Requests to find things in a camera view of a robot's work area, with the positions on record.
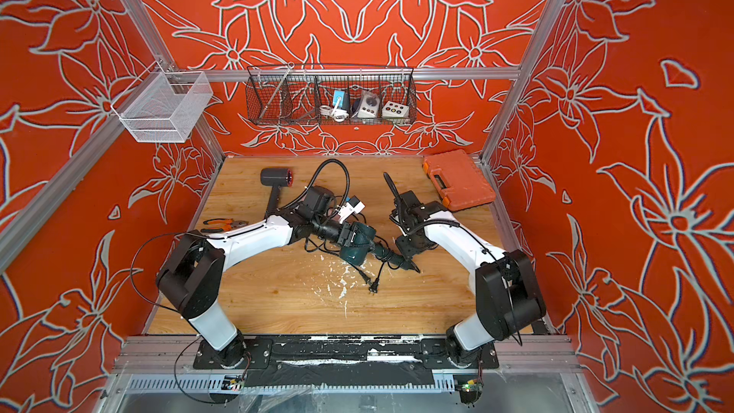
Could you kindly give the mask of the dark green hair dryer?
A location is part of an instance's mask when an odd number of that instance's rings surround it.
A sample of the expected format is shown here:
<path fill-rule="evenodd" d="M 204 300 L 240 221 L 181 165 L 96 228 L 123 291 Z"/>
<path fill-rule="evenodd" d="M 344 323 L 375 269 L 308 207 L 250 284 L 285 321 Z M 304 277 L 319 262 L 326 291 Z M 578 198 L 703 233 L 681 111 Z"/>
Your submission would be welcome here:
<path fill-rule="evenodd" d="M 342 260 L 352 266 L 360 267 L 364 263 L 367 254 L 373 254 L 376 259 L 381 262 L 386 262 L 392 269 L 415 271 L 416 273 L 421 271 L 412 260 L 403 258 L 394 250 L 380 243 L 380 239 L 377 237 L 377 231 L 374 228 L 365 224 L 363 225 L 364 245 L 362 247 L 338 247 L 338 255 Z"/>

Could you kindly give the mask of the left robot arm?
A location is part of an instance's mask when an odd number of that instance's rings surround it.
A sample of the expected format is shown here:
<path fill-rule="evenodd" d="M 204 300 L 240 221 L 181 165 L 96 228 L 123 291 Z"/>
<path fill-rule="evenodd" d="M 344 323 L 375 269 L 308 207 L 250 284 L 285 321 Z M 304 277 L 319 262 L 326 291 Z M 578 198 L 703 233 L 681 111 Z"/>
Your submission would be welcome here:
<path fill-rule="evenodd" d="M 219 233 L 188 231 L 158 272 L 156 285 L 178 313 L 214 352 L 216 363 L 237 367 L 246 359 L 242 333 L 227 317 L 219 303 L 223 274 L 239 263 L 267 250 L 292 245 L 312 235 L 344 246 L 353 236 L 347 218 L 329 210 L 334 194 L 315 182 L 329 164 L 341 168 L 345 189 L 351 178 L 340 160 L 322 162 L 305 189 L 292 202 L 278 206 L 283 187 L 294 181 L 292 170 L 267 167 L 261 170 L 260 183 L 271 190 L 265 218 L 243 227 L 225 227 Z"/>

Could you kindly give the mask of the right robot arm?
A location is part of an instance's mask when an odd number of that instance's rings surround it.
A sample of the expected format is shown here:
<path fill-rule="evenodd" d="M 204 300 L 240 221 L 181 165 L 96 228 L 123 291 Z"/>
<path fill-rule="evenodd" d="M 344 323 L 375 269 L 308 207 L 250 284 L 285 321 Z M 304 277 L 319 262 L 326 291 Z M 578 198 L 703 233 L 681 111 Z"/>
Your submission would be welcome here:
<path fill-rule="evenodd" d="M 485 345 L 507 338 L 521 343 L 520 332 L 547 313 L 529 256 L 494 246 L 441 203 L 424 204 L 412 191 L 400 193 L 388 173 L 383 177 L 394 196 L 390 218 L 401 229 L 395 244 L 404 260 L 440 247 L 469 273 L 475 311 L 447 330 L 451 362 L 468 366 Z"/>

